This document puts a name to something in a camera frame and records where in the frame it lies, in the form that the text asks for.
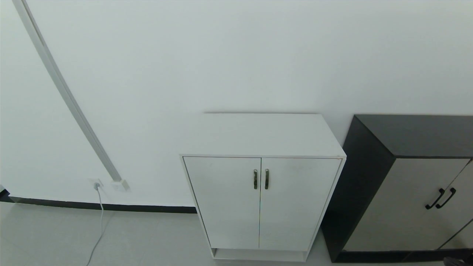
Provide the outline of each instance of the white cabinet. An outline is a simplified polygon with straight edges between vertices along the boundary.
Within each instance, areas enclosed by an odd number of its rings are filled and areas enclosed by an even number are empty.
[[[305,261],[346,158],[322,116],[205,114],[186,130],[213,257]]]

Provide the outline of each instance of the black baseboard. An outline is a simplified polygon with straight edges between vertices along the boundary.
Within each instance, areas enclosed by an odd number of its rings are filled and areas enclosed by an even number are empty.
[[[395,263],[442,261],[452,257],[467,262],[473,253],[473,248],[441,249],[425,251],[342,251],[335,263]]]
[[[438,261],[443,260],[445,257],[467,260],[472,253],[473,248],[414,251],[403,262]]]
[[[335,259],[335,263],[392,263],[402,262],[409,255],[409,251],[342,251]]]
[[[10,197],[8,191],[6,190],[0,193],[0,201],[22,203],[22,204],[33,204],[33,205],[41,205],[41,206],[63,207],[63,208],[101,210],[100,204],[98,203],[67,202],[67,201]],[[185,207],[185,206],[116,205],[116,204],[103,204],[103,206],[104,206],[104,209],[107,211],[147,212],[147,213],[197,213],[197,210],[195,209],[195,207]]]

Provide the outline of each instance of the cabinet base shelf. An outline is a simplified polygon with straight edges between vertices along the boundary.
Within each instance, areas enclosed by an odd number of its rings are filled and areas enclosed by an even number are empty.
[[[214,259],[305,262],[307,251],[213,248]]]

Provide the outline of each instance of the wall outlet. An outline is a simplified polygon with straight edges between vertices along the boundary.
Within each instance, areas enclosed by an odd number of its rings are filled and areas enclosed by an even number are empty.
[[[112,187],[113,187],[116,191],[125,192],[125,191],[127,191],[127,190],[130,189],[130,186],[128,186],[128,183],[126,182],[125,179],[122,179],[122,180],[119,181],[119,182],[113,181],[111,184],[112,184]]]
[[[99,183],[100,184],[100,187],[104,187],[104,184],[102,184],[102,181],[100,181],[100,179],[98,178],[87,178],[90,182],[90,184],[92,185],[92,187],[94,187],[94,184],[95,183]]]

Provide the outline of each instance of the cabinet handle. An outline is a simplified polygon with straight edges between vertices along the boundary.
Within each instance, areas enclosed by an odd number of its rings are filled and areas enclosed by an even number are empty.
[[[430,205],[430,206],[425,205],[425,208],[427,210],[430,210],[437,203],[437,201],[443,196],[443,194],[445,193],[445,190],[443,188],[439,189],[438,191],[440,192],[440,196],[438,196],[438,198],[434,201],[434,203],[432,203],[432,205]]]
[[[447,199],[442,205],[440,205],[440,204],[435,205],[435,207],[436,207],[437,209],[440,209],[440,208],[442,208],[445,204],[447,204],[447,202],[453,197],[453,195],[455,195],[456,189],[451,188],[451,189],[450,189],[450,192],[451,192],[452,194],[450,195],[450,197],[448,197],[448,199]]]
[[[264,183],[264,189],[268,189],[269,185],[269,169],[266,169],[266,182]]]
[[[253,187],[258,189],[258,170],[253,171]]]

